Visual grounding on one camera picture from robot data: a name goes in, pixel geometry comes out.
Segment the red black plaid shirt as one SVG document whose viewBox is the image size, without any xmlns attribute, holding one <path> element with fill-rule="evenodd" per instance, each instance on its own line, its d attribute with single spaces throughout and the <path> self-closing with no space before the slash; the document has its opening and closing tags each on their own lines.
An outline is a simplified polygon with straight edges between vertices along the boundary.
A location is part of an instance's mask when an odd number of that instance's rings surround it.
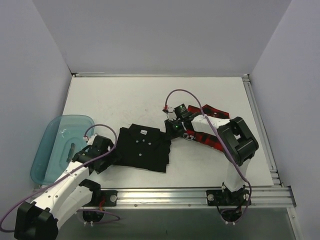
<svg viewBox="0 0 320 240">
<path fill-rule="evenodd" d="M 229 119 L 230 114 L 228 112 L 216 109 L 208 104 L 202 107 L 204 113 L 210 117 L 215 117 L 219 119 Z M 218 138 L 213 134 L 208 134 L 204 132 L 195 132 L 193 130 L 187 130 L 182 137 L 188 141 L 196 141 L 201 144 L 210 146 L 218 151 L 223 151 L 223 146 L 219 142 Z"/>
</svg>

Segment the black long sleeve shirt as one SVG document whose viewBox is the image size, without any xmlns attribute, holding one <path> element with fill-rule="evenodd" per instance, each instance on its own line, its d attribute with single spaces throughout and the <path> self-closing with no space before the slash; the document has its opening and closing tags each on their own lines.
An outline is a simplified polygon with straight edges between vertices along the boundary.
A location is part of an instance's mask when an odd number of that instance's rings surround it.
<svg viewBox="0 0 320 240">
<path fill-rule="evenodd" d="M 116 166 L 165 173 L 171 140 L 158 128 L 131 124 L 119 129 L 116 150 L 121 156 Z"/>
</svg>

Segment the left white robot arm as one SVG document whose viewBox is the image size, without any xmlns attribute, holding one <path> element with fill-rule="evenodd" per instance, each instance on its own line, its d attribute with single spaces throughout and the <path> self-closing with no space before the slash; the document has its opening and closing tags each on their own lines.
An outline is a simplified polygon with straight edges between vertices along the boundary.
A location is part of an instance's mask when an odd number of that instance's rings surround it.
<svg viewBox="0 0 320 240">
<path fill-rule="evenodd" d="M 114 207 L 118 192 L 102 190 L 89 176 L 102 173 L 120 158 L 111 139 L 93 135 L 86 147 L 73 156 L 53 187 L 31 203 L 19 206 L 14 238 L 55 240 L 62 225 L 77 212 L 82 213 L 85 223 L 101 223 L 103 207 Z"/>
</svg>

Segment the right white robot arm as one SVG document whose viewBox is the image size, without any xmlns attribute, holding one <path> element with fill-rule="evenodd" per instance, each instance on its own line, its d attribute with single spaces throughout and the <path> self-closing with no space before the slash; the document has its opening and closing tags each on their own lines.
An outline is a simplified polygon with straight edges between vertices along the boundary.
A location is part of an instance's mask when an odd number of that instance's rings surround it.
<svg viewBox="0 0 320 240">
<path fill-rule="evenodd" d="M 239 190 L 246 181 L 246 172 L 259 144 L 241 117 L 218 118 L 207 115 L 202 108 L 184 104 L 165 106 L 165 134 L 170 139 L 185 138 L 224 153 L 229 161 L 222 186 L 222 200 L 232 205 L 240 198 Z"/>
</svg>

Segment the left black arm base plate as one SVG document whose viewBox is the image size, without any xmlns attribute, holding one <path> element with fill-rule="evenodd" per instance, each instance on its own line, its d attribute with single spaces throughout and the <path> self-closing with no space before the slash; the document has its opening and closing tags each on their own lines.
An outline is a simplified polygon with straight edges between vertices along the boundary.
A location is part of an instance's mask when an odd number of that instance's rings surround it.
<svg viewBox="0 0 320 240">
<path fill-rule="evenodd" d="M 99 197 L 99 207 L 115 207 L 117 205 L 118 191 L 102 190 Z"/>
</svg>

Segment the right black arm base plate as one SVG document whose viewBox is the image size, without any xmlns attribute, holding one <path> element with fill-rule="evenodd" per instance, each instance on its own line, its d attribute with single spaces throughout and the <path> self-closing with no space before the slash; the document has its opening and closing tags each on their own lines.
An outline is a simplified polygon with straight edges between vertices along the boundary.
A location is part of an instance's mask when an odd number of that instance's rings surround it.
<svg viewBox="0 0 320 240">
<path fill-rule="evenodd" d="M 206 191 L 206 199 L 208 206 L 245 206 L 248 204 L 249 206 L 252 204 L 251 200 L 249 200 L 249 190 L 245 187 L 241 189 L 231 192 L 226 189 L 208 189 Z"/>
</svg>

